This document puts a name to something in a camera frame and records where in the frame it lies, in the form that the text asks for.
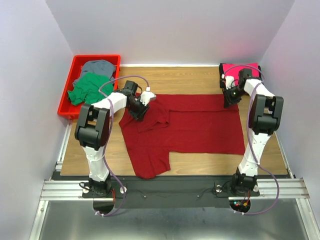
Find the dark red t shirt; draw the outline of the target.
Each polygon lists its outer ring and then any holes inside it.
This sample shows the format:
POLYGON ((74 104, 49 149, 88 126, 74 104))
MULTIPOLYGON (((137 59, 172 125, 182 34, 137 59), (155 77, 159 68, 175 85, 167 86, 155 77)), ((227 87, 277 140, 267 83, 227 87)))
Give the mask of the dark red t shirt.
POLYGON ((239 108, 221 94, 159 94, 143 121, 126 110, 119 122, 134 173, 152 179, 171 169, 169 154, 243 155, 239 108))

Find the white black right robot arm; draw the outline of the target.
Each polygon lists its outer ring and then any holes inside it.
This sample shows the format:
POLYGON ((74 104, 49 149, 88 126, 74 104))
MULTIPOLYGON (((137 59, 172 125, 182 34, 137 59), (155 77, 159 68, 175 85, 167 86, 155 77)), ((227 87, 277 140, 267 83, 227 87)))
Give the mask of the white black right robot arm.
POLYGON ((284 105, 284 99, 271 93, 261 77, 253 76, 254 69, 245 65, 238 72, 238 79, 227 75, 228 69, 220 69, 225 108, 239 103, 244 95, 250 96, 246 123, 248 144, 230 182, 231 192, 235 195, 259 190, 257 179, 258 169, 263 168, 261 157, 267 142, 280 126, 284 105))

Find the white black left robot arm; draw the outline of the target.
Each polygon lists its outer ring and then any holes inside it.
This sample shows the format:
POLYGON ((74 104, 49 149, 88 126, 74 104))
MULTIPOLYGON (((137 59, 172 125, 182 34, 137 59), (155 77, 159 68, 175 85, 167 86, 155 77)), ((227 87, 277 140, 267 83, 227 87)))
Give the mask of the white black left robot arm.
POLYGON ((80 183, 84 195, 92 194, 105 198, 112 192, 111 174, 105 159, 106 147, 113 128, 114 114, 122 109, 136 121, 141 122, 149 109, 149 103, 156 99, 150 84, 137 94, 141 87, 134 81, 126 81, 122 89, 114 90, 110 95, 103 92, 103 84, 98 92, 104 99, 81 106, 74 137, 85 152, 89 167, 88 182, 80 183))

